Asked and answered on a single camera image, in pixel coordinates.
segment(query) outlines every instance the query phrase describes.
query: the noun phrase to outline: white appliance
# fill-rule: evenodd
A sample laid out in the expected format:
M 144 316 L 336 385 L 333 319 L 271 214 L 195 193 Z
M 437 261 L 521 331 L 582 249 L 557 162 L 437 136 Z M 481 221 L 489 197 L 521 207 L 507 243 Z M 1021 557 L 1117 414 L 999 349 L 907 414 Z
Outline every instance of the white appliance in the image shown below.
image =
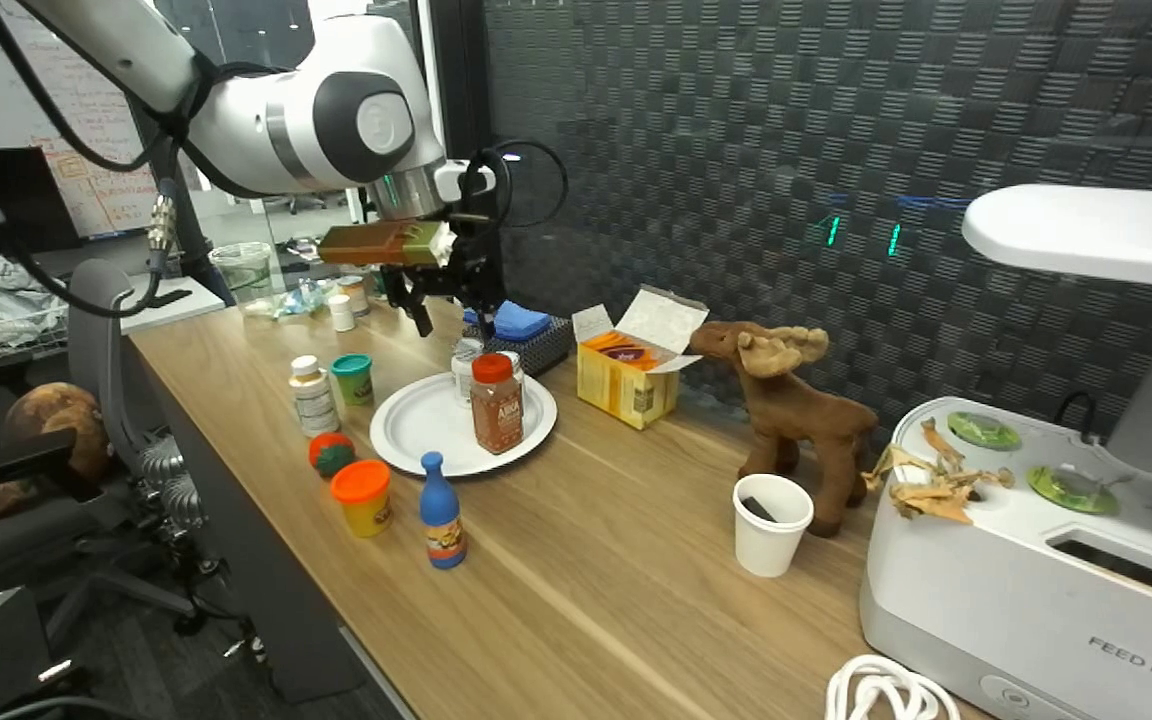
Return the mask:
M 999 265 L 1152 282 L 1152 193 L 1021 184 L 981 197 L 962 237 Z M 861 592 L 866 642 L 994 716 L 1152 720 L 1152 370 L 1108 443 L 941 394 L 896 422 L 892 446 L 933 461 L 922 422 L 962 466 L 1014 483 L 981 486 L 972 525 L 899 514 L 885 492 Z

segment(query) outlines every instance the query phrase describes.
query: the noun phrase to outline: stuffed toy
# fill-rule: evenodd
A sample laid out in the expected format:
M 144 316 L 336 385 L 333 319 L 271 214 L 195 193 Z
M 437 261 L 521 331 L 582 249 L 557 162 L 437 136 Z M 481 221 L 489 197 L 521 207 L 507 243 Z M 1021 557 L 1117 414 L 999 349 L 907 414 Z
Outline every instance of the stuffed toy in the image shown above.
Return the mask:
M 74 433 L 67 451 L 71 478 L 95 492 L 106 474 L 106 435 L 91 392 L 74 385 L 38 385 L 2 414 L 6 443 L 67 427 Z M 0 520 L 38 503 L 47 492 L 57 492 L 47 474 L 0 478 Z
M 817 364 L 829 353 L 829 331 L 706 319 L 691 331 L 691 353 L 718 359 L 738 375 L 751 427 L 738 474 L 794 474 L 799 443 L 810 443 L 820 465 L 810 532 L 839 532 L 846 503 L 864 501 L 861 446 L 876 427 L 876 413 L 846 394 L 817 392 L 794 375 L 794 368 Z

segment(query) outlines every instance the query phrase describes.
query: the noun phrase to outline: white bottle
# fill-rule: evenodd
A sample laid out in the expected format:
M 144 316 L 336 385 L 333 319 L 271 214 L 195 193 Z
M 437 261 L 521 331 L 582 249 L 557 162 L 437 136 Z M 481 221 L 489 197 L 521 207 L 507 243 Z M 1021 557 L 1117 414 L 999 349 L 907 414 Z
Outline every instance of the white bottle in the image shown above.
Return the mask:
M 287 385 L 292 385 L 292 413 L 304 435 L 338 427 L 336 401 L 317 354 L 297 354 Z

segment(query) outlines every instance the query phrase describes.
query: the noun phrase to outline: toy moose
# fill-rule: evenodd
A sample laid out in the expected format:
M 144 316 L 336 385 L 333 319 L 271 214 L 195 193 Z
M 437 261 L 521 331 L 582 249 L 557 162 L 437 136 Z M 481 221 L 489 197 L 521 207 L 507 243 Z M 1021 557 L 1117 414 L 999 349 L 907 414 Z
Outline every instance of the toy moose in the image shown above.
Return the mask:
M 738 375 L 751 451 L 744 470 L 794 470 L 799 443 L 810 443 L 817 478 L 817 536 L 832 536 L 842 525 L 846 503 L 864 501 L 861 443 L 876 422 L 876 413 L 817 392 L 794 368 L 817 364 L 829 353 L 822 329 L 758 329 L 748 319 L 706 319 L 691 331 L 691 353 L 705 359 L 730 364 Z

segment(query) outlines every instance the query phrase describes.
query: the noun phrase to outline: food box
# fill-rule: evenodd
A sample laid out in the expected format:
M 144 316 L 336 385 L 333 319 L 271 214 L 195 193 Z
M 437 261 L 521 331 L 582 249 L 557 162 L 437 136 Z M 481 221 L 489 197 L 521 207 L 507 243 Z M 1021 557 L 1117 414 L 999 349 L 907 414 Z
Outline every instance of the food box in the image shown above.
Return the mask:
M 605 304 L 576 310 L 576 394 L 630 427 L 655 422 L 680 401 L 680 368 L 698 359 L 682 349 L 705 316 L 705 304 L 664 287 L 640 287 L 620 324 Z

